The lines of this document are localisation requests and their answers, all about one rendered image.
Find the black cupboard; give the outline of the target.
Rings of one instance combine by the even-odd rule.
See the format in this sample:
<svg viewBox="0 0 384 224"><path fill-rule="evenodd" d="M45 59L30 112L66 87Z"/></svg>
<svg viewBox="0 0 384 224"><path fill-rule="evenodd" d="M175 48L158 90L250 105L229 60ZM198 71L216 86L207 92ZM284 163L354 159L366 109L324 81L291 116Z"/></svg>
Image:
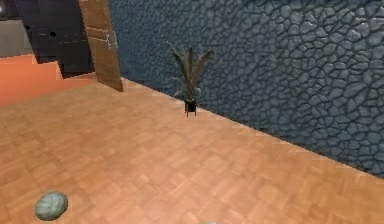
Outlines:
<svg viewBox="0 0 384 224"><path fill-rule="evenodd" d="M57 62L64 79L94 72L78 0L15 0L35 59Z"/></svg>

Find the grey-green round cushion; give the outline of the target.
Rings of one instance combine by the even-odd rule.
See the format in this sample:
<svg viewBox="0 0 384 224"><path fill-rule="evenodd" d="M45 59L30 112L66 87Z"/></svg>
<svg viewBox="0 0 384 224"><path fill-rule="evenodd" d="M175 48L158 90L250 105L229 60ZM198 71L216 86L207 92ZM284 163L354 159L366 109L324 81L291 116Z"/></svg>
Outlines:
<svg viewBox="0 0 384 224"><path fill-rule="evenodd" d="M61 192L47 192L36 202L35 216L42 221L54 221L60 218L67 210L67 196Z"/></svg>

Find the grey-green house plant in black pot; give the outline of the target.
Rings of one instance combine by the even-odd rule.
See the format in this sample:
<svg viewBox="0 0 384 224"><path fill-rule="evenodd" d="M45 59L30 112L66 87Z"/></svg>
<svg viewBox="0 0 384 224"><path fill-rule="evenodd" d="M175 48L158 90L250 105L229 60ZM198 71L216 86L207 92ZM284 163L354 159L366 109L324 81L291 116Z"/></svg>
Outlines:
<svg viewBox="0 0 384 224"><path fill-rule="evenodd" d="M181 78L170 77L170 80L177 81L180 84L180 89L174 93L174 96L184 94L184 113L186 116L189 116L190 113L197 115L195 92L201 92L201 89L197 86L197 81L203 71L205 63L210 59L214 52L208 51L194 59L192 48L189 48L188 50L185 50L183 47L177 48L169 41L167 41L167 44L171 47L172 55L182 74Z"/></svg>

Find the brown wooden room door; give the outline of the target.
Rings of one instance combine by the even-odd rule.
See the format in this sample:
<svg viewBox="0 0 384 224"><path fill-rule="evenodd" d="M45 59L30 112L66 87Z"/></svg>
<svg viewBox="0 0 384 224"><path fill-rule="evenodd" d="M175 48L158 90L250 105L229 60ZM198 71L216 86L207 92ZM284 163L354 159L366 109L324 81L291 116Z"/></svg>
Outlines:
<svg viewBox="0 0 384 224"><path fill-rule="evenodd" d="M98 82L123 92L117 49L108 48L105 31L113 26L108 0L78 0Z"/></svg>

